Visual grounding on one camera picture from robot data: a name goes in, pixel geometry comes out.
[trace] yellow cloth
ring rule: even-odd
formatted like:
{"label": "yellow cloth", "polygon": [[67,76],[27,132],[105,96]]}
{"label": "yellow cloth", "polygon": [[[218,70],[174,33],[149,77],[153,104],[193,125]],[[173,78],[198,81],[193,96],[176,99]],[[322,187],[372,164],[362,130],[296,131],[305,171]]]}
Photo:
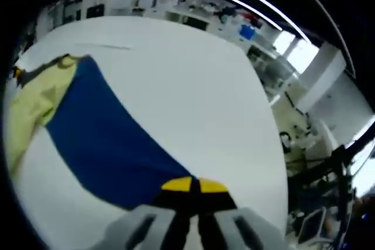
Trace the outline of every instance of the yellow cloth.
{"label": "yellow cloth", "polygon": [[6,133],[6,155],[15,174],[38,125],[46,125],[63,99],[77,69],[78,58],[65,57],[27,83],[12,101]]}

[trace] window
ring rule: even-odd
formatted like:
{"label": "window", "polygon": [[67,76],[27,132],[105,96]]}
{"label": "window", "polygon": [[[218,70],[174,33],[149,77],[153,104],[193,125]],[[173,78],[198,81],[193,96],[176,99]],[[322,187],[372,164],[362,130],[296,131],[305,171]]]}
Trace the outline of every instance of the window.
{"label": "window", "polygon": [[284,54],[294,38],[295,35],[283,30],[275,40],[274,47],[276,48],[276,51],[279,54]]}
{"label": "window", "polygon": [[300,40],[287,57],[287,60],[301,74],[311,64],[318,51],[319,48],[315,45]]}

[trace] blue cloth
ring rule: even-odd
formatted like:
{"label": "blue cloth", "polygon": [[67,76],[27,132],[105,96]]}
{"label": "blue cloth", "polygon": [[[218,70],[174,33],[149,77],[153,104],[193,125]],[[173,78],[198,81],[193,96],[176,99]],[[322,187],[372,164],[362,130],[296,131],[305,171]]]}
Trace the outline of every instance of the blue cloth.
{"label": "blue cloth", "polygon": [[89,56],[46,127],[81,185],[119,207],[151,203],[161,185],[191,176],[130,116]]}

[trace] white table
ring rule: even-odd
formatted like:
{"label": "white table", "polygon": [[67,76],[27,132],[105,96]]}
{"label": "white table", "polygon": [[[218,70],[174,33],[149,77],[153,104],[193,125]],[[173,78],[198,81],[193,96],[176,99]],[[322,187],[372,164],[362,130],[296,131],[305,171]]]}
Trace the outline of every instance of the white table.
{"label": "white table", "polygon": [[[284,155],[265,92],[239,47],[164,20],[102,17],[53,30],[17,64],[33,69],[63,53],[91,54],[118,99],[168,153],[194,175],[224,183],[239,207],[285,233]],[[124,213],[79,185],[44,128],[15,186],[33,226],[56,249],[92,245]]]}

